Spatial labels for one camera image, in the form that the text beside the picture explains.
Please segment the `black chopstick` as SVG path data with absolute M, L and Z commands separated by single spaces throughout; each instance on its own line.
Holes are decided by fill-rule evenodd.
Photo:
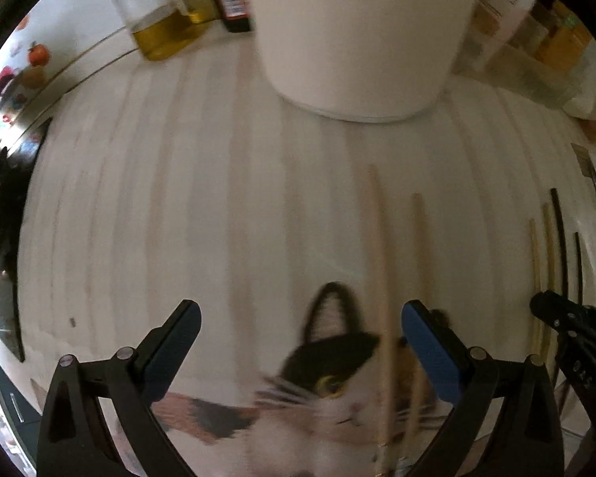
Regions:
M 557 235 L 560 251 L 561 264 L 561 295 L 564 298 L 569 297 L 569 258 L 567 257 L 566 235 L 564 219 L 560 202 L 559 192 L 555 187 L 550 190 L 550 198 L 554 211 L 555 226 L 557 226 Z
M 582 261 L 581 234 L 579 234 L 579 231 L 575 231 L 574 241 L 577 268 L 577 304 L 582 306 L 584 305 L 584 262 Z

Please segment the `cat print table mat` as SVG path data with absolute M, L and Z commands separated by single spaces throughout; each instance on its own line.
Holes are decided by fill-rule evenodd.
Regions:
M 380 347 L 352 291 L 328 282 L 297 347 L 248 405 L 170 392 L 151 410 L 199 476 L 367 476 L 378 459 Z

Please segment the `white plastic bag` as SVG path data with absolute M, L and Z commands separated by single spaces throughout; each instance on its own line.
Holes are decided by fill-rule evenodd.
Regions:
M 592 40 L 572 70 L 577 91 L 564 112 L 578 121 L 590 143 L 596 144 L 596 40 Z

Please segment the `gas stove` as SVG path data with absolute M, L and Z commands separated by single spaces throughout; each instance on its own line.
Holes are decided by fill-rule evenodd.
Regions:
M 33 170 L 51 121 L 42 122 L 21 138 L 18 147 L 0 152 L 0 339 L 25 360 L 18 306 L 18 251 L 23 213 Z

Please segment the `white utensil holder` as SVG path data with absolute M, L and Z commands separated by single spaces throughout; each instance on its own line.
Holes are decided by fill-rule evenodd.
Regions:
M 251 0 L 272 87 L 351 122 L 404 120 L 433 106 L 476 0 Z

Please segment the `glass oil dispenser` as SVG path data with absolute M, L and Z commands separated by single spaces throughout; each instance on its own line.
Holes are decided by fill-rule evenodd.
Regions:
M 112 0 L 144 58 L 159 62 L 200 38 L 217 18 L 212 0 Z

